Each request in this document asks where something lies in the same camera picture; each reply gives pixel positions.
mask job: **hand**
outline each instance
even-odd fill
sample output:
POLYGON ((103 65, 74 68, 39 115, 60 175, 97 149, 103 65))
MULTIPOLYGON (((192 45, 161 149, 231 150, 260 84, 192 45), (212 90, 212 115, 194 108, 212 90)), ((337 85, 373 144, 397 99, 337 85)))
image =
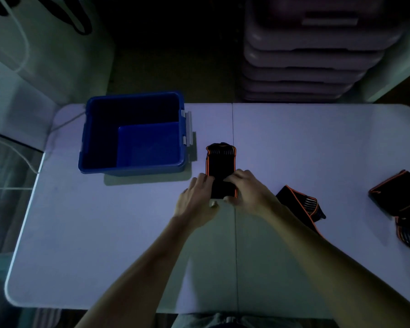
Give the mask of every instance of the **hand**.
POLYGON ((216 201, 211 207, 209 205, 213 182, 213 176, 200 173, 191 179, 190 186, 179 196, 174 215, 186 219, 192 230, 211 221, 219 211, 216 201))
POLYGON ((272 192, 249 171, 237 169, 224 179, 235 184, 242 198, 225 197, 224 201, 245 209, 248 213, 265 217, 276 205, 281 205, 272 192))

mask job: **person's left hand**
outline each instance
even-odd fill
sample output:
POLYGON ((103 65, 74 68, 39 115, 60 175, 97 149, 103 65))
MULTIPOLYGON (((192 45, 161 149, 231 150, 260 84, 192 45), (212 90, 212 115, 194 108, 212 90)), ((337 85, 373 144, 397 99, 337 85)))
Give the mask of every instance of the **person's left hand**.
POLYGON ((219 211, 216 201, 209 205, 213 182, 213 176, 200 173, 191 179, 190 186, 179 196, 174 215, 186 219, 192 230, 211 221, 219 211))

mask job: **forearm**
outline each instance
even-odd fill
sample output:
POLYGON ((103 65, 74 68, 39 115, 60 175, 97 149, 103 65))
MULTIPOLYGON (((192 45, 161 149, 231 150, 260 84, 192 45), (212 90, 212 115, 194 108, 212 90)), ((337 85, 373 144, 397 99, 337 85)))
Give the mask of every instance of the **forearm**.
POLYGON ((278 232, 340 328, 410 327, 410 303, 276 204, 263 216, 278 232))
POLYGON ((114 282, 77 328, 150 327, 179 253, 191 232, 185 218, 172 218, 152 246, 114 282))

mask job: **person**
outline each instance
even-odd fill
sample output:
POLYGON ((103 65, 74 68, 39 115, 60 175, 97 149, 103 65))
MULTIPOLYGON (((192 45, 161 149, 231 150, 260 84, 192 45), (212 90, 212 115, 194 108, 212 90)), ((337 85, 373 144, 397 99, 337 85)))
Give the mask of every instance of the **person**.
MULTIPOLYGON (((173 217, 161 235, 87 311, 77 328, 149 328, 180 251, 190 234, 212 220, 219 205, 211 205, 214 178, 199 174, 180 194, 173 217)), ((248 170, 236 170, 225 179, 241 198, 225 201, 266 220, 283 239, 323 296, 340 328, 410 328, 410 303, 356 261, 302 224, 266 186, 248 170)), ((179 315, 176 328, 246 326, 248 328, 300 327, 283 319, 247 318, 241 322, 216 314, 206 320, 179 315)))

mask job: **table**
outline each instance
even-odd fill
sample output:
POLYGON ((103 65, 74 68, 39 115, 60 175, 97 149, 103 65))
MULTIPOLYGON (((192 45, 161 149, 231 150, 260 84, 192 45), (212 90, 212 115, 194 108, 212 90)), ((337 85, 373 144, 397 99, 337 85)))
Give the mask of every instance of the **table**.
MULTIPOLYGON (((233 143, 236 165, 274 193, 285 184, 318 198, 319 231, 410 300, 410 249, 367 191, 410 171, 410 108, 402 105, 186 104, 195 146, 185 172, 116 178, 77 169, 83 105, 53 131, 5 284, 23 307, 88 309, 167 224, 205 147, 233 143)), ((158 311, 242 311, 330 318, 299 265, 262 220, 221 202, 188 239, 158 311)))

